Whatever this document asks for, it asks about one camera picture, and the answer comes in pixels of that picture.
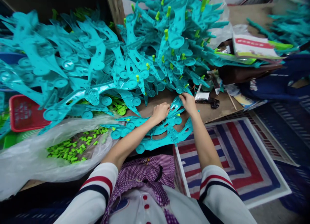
red plastic basket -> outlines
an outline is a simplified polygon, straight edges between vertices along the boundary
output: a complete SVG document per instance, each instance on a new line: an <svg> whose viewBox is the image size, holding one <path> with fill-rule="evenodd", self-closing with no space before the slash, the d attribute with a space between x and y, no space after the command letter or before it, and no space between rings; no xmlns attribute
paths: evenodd
<svg viewBox="0 0 310 224"><path fill-rule="evenodd" d="M25 95L14 95L9 100L11 129L24 132L41 129L51 123L43 117L45 109L38 110L39 105Z"/></svg>

white plastic bag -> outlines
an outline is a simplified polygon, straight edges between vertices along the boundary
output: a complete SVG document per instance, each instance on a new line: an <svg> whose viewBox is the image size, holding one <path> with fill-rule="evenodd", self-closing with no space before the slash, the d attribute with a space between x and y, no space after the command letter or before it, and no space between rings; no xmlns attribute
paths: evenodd
<svg viewBox="0 0 310 224"><path fill-rule="evenodd" d="M218 9L223 9L224 12L221 14L221 17L217 22L229 21L229 9L228 9L228 6L225 0L211 0L210 1L210 4L218 4L218 3L223 3ZM227 39L232 38L233 37L232 27L233 27L232 24L229 23L223 28L210 29L211 34L215 35L216 38L211 38L210 43L208 44L208 47L215 49L219 46L219 44L221 44L221 42L224 42Z"/></svg>
<svg viewBox="0 0 310 224"><path fill-rule="evenodd" d="M116 124L115 118L101 114L93 119L70 118L42 135L0 151L0 201L16 194L30 179L46 182L68 182L80 179L94 168L117 142L108 135L104 144L96 145L92 157L77 164L60 158L46 158L47 147L59 144L77 133L93 130L101 124Z"/></svg>

gingham fabric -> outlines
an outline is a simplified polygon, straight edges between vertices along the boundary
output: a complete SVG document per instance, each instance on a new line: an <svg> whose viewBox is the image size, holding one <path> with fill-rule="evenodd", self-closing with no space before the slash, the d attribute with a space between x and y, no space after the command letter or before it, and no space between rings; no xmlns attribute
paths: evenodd
<svg viewBox="0 0 310 224"><path fill-rule="evenodd" d="M144 186L148 188L149 194L163 209L167 223L178 223L171 212L168 195L162 187L162 185L166 185L174 188L174 170L174 159L173 156L169 155L140 158L125 163L119 172L115 188L101 223L108 223L109 215L117 198L120 198L123 193L132 188L141 188Z"/></svg>

striped cuff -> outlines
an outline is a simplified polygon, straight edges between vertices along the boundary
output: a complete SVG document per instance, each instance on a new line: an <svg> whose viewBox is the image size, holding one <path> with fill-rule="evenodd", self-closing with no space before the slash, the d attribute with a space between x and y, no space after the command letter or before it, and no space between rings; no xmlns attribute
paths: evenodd
<svg viewBox="0 0 310 224"><path fill-rule="evenodd" d="M116 169L115 173L114 167L116 166L111 165L110 163L100 164L97 166L97 168L95 168L95 170L91 173L90 177L82 185L76 196L90 190L98 192L104 196L107 207L118 175L118 171Z"/></svg>
<svg viewBox="0 0 310 224"><path fill-rule="evenodd" d="M227 178L229 177L222 168L215 165L205 167L202 171L202 183L200 185L199 200L202 202L206 198L208 189L212 185L223 186L239 197L237 190L234 188L231 181Z"/></svg>

person's right hand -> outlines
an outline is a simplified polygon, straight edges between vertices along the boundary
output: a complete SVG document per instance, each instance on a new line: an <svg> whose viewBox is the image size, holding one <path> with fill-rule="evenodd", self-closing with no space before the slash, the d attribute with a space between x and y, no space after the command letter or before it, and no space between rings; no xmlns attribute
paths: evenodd
<svg viewBox="0 0 310 224"><path fill-rule="evenodd" d="M181 95L179 95L179 97L183 103L184 108L190 116L194 116L197 114L199 115L196 108L195 97L188 93L182 93Z"/></svg>

